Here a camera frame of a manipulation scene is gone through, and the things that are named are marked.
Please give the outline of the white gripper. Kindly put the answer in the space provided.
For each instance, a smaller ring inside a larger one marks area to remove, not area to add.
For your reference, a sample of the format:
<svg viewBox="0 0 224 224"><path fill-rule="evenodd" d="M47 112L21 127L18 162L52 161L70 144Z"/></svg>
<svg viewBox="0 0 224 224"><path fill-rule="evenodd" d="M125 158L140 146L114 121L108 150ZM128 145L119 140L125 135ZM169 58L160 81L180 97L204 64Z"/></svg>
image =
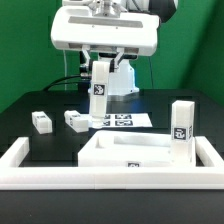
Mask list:
<svg viewBox="0 0 224 224"><path fill-rule="evenodd" d="M64 6L54 17L51 41L57 49L82 50L87 71L92 66L90 50L117 52L110 62L110 71L114 72L124 54L154 54L159 23L156 15L122 12L119 18L97 17L87 6Z"/></svg>

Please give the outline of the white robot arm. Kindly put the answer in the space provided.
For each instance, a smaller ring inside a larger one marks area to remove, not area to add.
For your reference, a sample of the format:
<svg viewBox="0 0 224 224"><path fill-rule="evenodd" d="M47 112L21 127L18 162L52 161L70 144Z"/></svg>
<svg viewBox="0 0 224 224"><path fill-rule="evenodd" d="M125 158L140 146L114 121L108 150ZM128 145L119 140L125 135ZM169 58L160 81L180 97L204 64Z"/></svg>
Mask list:
<svg viewBox="0 0 224 224"><path fill-rule="evenodd" d="M60 50L92 52L112 64L108 95L134 94L134 69L129 62L151 56L157 30L176 12L178 0L62 0L56 12L51 41Z"/></svg>

